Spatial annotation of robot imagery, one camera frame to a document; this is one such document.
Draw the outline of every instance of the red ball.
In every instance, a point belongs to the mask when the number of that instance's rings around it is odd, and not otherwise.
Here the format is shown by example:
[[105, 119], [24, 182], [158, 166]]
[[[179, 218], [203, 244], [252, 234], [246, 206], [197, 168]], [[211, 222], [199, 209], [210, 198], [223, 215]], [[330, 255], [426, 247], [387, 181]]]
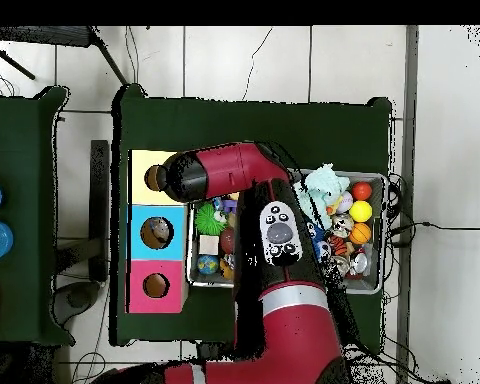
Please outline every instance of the red ball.
[[231, 227], [226, 228], [220, 233], [219, 243], [225, 254], [233, 253], [235, 248], [235, 230]]
[[366, 200], [372, 195], [370, 184], [365, 182], [355, 183], [352, 187], [352, 196], [356, 200]]

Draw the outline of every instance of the blue box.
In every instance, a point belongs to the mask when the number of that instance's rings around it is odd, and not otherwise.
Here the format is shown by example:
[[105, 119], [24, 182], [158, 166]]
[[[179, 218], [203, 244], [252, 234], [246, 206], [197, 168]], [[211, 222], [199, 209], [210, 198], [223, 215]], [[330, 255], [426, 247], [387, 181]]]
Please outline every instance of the blue box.
[[[169, 245], [163, 249], [151, 249], [146, 246], [140, 236], [144, 222], [149, 218], [165, 218], [174, 229], [174, 236]], [[169, 260], [182, 261], [186, 258], [185, 240], [185, 207], [184, 206], [132, 206], [132, 222], [130, 229], [132, 260]]]

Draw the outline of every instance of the gray bin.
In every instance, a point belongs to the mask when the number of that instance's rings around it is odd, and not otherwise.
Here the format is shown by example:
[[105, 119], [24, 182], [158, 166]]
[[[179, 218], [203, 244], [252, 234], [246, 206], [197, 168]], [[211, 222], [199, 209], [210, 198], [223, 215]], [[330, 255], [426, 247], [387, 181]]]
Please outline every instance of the gray bin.
[[[295, 177], [295, 180], [300, 179], [300, 173], [290, 170]], [[311, 170], [302, 170], [303, 175], [307, 175]], [[355, 183], [359, 181], [365, 181], [372, 187], [372, 195], [370, 196], [369, 203], [373, 209], [372, 217], [366, 222], [366, 224], [372, 230], [371, 240], [368, 242], [371, 245], [370, 272], [364, 276], [361, 280], [348, 280], [343, 281], [347, 293], [349, 294], [375, 294], [382, 288], [384, 279], [384, 259], [386, 251], [386, 238], [384, 235], [387, 231], [387, 219], [386, 212], [389, 202], [389, 184], [386, 177], [381, 174], [367, 174], [359, 172], [341, 172], [335, 171], [339, 177], [348, 177], [350, 180], [349, 190]], [[233, 282], [226, 280], [220, 273], [213, 275], [203, 275], [197, 270], [198, 259], [198, 243], [199, 235], [195, 229], [194, 216], [195, 211], [202, 205], [202, 202], [198, 202], [189, 205], [189, 234], [188, 234], [188, 254], [186, 263], [186, 275], [190, 284], [200, 287], [222, 287], [232, 288]]]

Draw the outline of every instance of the orange ball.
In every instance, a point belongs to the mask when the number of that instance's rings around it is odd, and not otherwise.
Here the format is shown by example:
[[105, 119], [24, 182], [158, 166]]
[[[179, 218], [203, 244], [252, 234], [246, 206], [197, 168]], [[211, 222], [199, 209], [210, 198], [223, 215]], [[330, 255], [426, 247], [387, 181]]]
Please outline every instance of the orange ball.
[[372, 236], [372, 231], [368, 225], [357, 222], [352, 228], [352, 232], [349, 235], [350, 241], [354, 244], [364, 244], [370, 240]]
[[372, 195], [372, 188], [370, 184], [365, 182], [355, 183], [352, 187], [352, 196], [356, 200], [366, 200]]

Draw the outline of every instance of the green tablecloth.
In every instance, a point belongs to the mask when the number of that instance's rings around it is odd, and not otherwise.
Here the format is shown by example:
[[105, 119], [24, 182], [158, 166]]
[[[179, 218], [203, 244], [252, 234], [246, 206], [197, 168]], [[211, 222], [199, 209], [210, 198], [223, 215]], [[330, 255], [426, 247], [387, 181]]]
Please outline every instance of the green tablecloth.
[[0, 259], [0, 341], [68, 344], [50, 312], [55, 269], [54, 117], [67, 89], [34, 99], [0, 97], [0, 221], [14, 245]]
[[[181, 314], [126, 314], [127, 157], [130, 149], [184, 151], [226, 142], [252, 140], [284, 146], [301, 168], [333, 163], [342, 171], [387, 175], [388, 128], [391, 103], [377, 99], [369, 105], [276, 104], [219, 102], [199, 99], [146, 98], [133, 84], [120, 89], [113, 103], [114, 141], [111, 226], [119, 230], [112, 248], [113, 282], [111, 337], [130, 339], [230, 341], [233, 337], [231, 291], [191, 287]], [[382, 292], [350, 295], [361, 342], [378, 352]]]

